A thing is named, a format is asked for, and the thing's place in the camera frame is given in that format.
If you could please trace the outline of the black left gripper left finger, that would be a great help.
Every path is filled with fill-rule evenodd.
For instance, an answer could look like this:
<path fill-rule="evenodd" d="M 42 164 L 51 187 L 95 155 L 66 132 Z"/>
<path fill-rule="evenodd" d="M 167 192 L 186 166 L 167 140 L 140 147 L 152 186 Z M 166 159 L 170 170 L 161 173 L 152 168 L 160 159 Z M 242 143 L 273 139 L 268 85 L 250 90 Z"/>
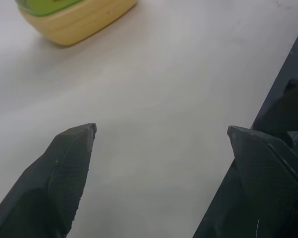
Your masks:
<path fill-rule="evenodd" d="M 82 197 L 97 127 L 58 134 L 0 203 L 0 238 L 67 238 Z"/>

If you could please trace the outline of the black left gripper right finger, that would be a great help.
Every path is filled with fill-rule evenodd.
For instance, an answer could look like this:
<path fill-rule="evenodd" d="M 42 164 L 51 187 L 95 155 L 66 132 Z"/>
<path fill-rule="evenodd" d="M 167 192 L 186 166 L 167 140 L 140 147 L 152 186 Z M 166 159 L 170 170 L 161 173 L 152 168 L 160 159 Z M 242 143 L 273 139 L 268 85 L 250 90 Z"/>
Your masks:
<path fill-rule="evenodd" d="M 234 160 L 193 238 L 298 238 L 298 156 L 259 131 L 227 134 Z"/>

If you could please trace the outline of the yellow container with green lid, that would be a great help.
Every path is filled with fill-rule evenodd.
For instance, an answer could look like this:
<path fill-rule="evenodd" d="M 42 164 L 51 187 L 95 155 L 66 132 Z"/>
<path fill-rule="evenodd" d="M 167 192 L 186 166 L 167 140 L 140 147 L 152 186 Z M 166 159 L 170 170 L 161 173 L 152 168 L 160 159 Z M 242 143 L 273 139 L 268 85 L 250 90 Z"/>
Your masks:
<path fill-rule="evenodd" d="M 15 0 L 23 18 L 48 40 L 71 46 L 99 32 L 138 0 Z"/>

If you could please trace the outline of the dark rounded robot body part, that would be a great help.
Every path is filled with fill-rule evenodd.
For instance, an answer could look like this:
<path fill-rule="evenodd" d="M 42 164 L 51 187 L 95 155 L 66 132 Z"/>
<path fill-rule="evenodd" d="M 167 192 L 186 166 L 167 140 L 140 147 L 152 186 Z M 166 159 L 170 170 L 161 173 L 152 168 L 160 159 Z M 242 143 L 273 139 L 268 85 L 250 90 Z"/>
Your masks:
<path fill-rule="evenodd" d="M 288 82 L 283 96 L 255 120 L 253 129 L 281 139 L 298 155 L 298 80 Z"/>

